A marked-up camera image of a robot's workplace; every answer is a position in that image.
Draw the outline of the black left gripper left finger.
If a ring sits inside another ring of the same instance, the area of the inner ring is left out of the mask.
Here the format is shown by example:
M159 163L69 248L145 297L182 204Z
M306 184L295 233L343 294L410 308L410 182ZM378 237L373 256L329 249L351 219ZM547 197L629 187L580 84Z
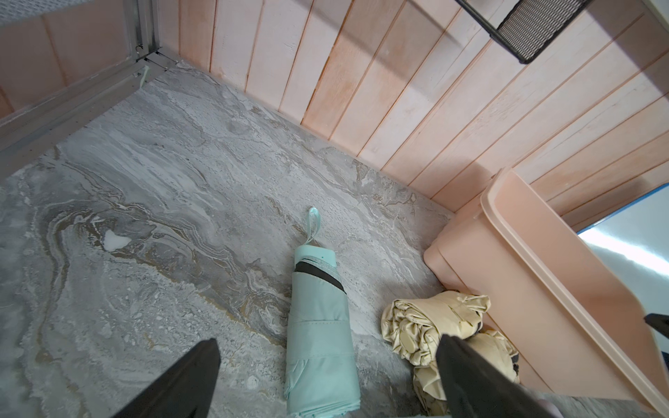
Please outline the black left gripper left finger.
M221 366L216 339L198 342L117 417L207 417Z

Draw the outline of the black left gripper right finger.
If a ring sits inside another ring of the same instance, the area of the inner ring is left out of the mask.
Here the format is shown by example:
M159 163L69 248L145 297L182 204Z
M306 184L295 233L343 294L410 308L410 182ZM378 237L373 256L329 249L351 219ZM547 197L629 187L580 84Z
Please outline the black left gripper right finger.
M552 415L458 337L441 337L436 360L453 417Z

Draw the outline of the white board with blue frame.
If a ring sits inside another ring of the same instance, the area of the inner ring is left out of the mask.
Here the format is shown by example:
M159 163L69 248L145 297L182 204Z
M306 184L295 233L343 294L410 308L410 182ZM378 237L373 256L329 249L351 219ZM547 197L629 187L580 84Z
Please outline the white board with blue frame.
M668 314L668 185L581 229L578 236L647 315Z

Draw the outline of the aluminium frame rail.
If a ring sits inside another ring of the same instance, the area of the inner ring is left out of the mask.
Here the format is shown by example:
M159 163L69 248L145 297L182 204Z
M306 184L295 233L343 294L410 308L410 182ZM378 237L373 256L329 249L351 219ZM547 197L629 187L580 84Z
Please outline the aluminium frame rail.
M176 1L1 3L1 176L174 67Z

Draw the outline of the pink plastic storage box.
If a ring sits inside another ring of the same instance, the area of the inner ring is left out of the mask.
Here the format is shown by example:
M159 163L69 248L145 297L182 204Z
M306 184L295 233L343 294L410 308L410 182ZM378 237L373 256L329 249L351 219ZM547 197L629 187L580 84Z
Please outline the pink plastic storage box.
M519 351L525 386L667 415L667 367L639 300L514 171L459 210L423 259L447 289L491 299L486 320Z

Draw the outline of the cream folded umbrella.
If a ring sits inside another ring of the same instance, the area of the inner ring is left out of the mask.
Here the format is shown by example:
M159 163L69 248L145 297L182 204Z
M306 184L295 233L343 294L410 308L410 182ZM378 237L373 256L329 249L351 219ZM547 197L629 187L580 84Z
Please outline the cream folded umbrella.
M398 299L383 311L383 339L414 367L414 390L429 416L449 414L437 367L443 335L460 338L503 376L520 382L519 352L501 332L484 325L490 307L487 295L445 291L428 299Z

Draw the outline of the mint green umbrella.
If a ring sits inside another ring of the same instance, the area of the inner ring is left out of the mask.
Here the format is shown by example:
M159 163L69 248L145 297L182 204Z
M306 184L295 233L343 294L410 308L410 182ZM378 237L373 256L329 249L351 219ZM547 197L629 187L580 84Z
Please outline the mint green umbrella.
M348 295L336 253L315 244L321 223L311 207L307 239L294 251L284 388L291 417L339 417L361 407Z

